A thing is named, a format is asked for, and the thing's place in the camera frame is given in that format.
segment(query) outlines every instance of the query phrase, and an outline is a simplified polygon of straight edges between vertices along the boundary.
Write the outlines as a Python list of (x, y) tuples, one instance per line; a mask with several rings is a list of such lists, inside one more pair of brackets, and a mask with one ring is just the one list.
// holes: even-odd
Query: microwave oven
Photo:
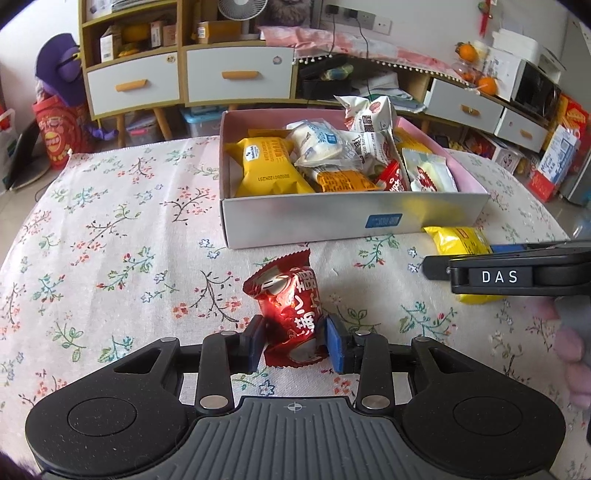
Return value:
[(532, 63), (491, 48), (483, 71), (484, 75), (496, 78), (498, 97), (534, 117), (554, 118), (561, 90)]

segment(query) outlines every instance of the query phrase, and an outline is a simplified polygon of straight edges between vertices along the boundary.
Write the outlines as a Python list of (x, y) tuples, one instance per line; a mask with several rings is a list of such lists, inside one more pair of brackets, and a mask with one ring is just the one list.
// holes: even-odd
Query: cardboard packaging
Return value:
[(573, 130), (576, 137), (580, 140), (585, 135), (587, 130), (587, 122), (589, 121), (589, 114), (575, 102), (571, 97), (562, 94), (558, 100), (558, 107), (556, 109), (556, 116), (550, 122), (548, 134), (544, 140), (542, 150), (547, 150), (552, 140), (554, 132), (559, 125), (567, 129)]
[(197, 43), (221, 43), (238, 41), (242, 34), (242, 25), (234, 20), (199, 22), (197, 25)]
[(166, 25), (162, 29), (162, 41), (164, 47), (172, 47), (177, 44), (177, 24)]
[(257, 109), (225, 112), (220, 138), (220, 212), (228, 248), (420, 232), (423, 226), (473, 225), (487, 191), (446, 150), (404, 118), (398, 126), (447, 160), (460, 192), (338, 192), (233, 198), (242, 169), (224, 145), (248, 129), (277, 129), (322, 118), (346, 130), (345, 112), (322, 109)]
[(550, 200), (566, 177), (580, 141), (562, 125), (556, 128), (528, 188), (542, 201)]
[(158, 48), (163, 46), (163, 28), (164, 22), (162, 20), (158, 20), (150, 24), (150, 44), (152, 48)]
[(111, 25), (100, 38), (100, 61), (114, 60), (121, 53), (123, 41), (121, 40), (121, 27)]
[(523, 157), (517, 147), (508, 145), (497, 138), (493, 140), (491, 137), (475, 131), (468, 134), (465, 146), (472, 153), (492, 160), (511, 174)]

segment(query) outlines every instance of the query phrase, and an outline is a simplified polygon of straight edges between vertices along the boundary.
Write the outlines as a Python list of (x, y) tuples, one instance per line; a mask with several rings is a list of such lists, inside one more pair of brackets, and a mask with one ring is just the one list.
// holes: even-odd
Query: white wall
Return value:
[(17, 112), (19, 131), (34, 118), (37, 54), (58, 33), (71, 33), (78, 42), (77, 0), (35, 0), (0, 30), (2, 92)]
[[(452, 63), (460, 41), (479, 39), (481, 14), (477, 0), (323, 0), (324, 4), (360, 9), (392, 20), (390, 35), (364, 31), (366, 36)], [(502, 19), (519, 24), (523, 34), (539, 41), (560, 57), (567, 11), (556, 0), (498, 0), (488, 31), (497, 30)], [(332, 24), (323, 23), (324, 28)], [(358, 28), (337, 25), (337, 30)]]

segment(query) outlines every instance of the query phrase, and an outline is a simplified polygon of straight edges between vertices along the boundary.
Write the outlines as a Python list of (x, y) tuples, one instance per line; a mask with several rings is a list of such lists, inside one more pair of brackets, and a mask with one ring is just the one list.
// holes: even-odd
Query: open white box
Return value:
[(345, 112), (322, 109), (260, 109), (225, 112), (220, 129), (220, 212), (228, 248), (420, 232), (423, 226), (473, 225), (489, 195), (446, 150), (404, 118), (398, 126), (433, 153), (445, 157), (459, 189), (443, 192), (338, 192), (231, 198), (240, 168), (224, 145), (248, 136), (249, 128), (280, 129), (323, 118), (346, 130)]

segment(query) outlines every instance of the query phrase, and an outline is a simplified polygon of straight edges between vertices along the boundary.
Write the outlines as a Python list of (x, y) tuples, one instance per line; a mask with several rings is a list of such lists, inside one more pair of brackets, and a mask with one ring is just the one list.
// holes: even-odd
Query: wall outlet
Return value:
[(375, 17), (374, 26), (372, 28), (374, 32), (383, 33), (384, 35), (390, 35), (391, 28), (392, 20), (386, 17)]
[[(339, 12), (335, 15), (332, 15), (331, 13), (329, 13), (329, 11), (335, 11), (335, 7), (339, 9)], [(328, 25), (332, 25), (334, 18), (335, 23), (341, 25), (348, 25), (354, 28), (359, 28), (359, 26), (361, 25), (361, 28), (373, 30), (375, 24), (374, 14), (358, 10), (357, 18), (351, 18), (348, 12), (348, 8), (339, 8), (336, 5), (333, 6), (332, 4), (327, 4), (324, 5), (324, 8), (322, 9), (322, 15), (320, 17), (320, 20), (324, 23), (325, 28), (327, 28)]]

